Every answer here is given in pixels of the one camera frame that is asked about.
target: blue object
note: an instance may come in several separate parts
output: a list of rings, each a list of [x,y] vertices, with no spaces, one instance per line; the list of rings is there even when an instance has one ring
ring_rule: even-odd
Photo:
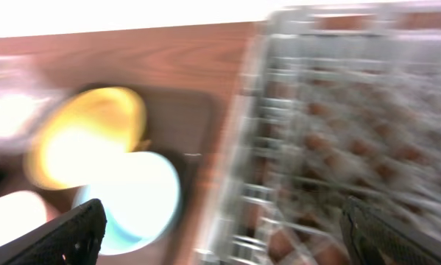
[[[73,202],[75,208],[90,199],[102,201],[107,224],[101,255],[132,252],[155,241],[180,207],[180,183],[169,160],[154,152],[127,155],[131,156],[127,160],[139,163],[121,173],[139,175],[138,181],[117,183],[113,176],[113,183],[81,187]]]

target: wire basket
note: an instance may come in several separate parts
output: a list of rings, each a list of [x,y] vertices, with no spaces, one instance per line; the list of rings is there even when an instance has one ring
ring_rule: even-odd
[[[441,241],[441,2],[290,7],[263,28],[201,261],[347,264],[350,195]]]

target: white object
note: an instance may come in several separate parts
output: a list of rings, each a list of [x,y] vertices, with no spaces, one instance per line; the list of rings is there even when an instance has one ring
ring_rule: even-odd
[[[390,1],[405,0],[2,0],[0,38],[263,21],[273,10],[288,5]]]
[[[57,216],[45,200],[32,191],[0,197],[0,246],[40,227]]]
[[[126,153],[101,174],[105,182],[82,187],[73,203],[101,200],[107,225],[99,254],[132,252],[156,240],[180,204],[180,182],[169,160],[154,152]]]

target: wood grain surface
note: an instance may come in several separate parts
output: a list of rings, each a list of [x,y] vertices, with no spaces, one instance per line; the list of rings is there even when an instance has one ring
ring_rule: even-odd
[[[252,35],[253,24],[238,23],[1,38],[0,55],[30,55],[53,84],[70,90],[104,82],[206,92],[218,100],[218,120],[224,124]],[[194,199],[181,227],[183,235],[189,236],[181,241],[176,264],[193,261],[205,195],[216,188],[214,164],[222,159],[218,150],[225,135],[221,128],[199,172]]]

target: metal wire rack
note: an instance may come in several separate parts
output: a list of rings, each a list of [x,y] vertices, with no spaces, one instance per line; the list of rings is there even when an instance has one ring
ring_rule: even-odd
[[[346,264],[349,195],[441,240],[441,2],[290,7],[262,28],[201,262]]]

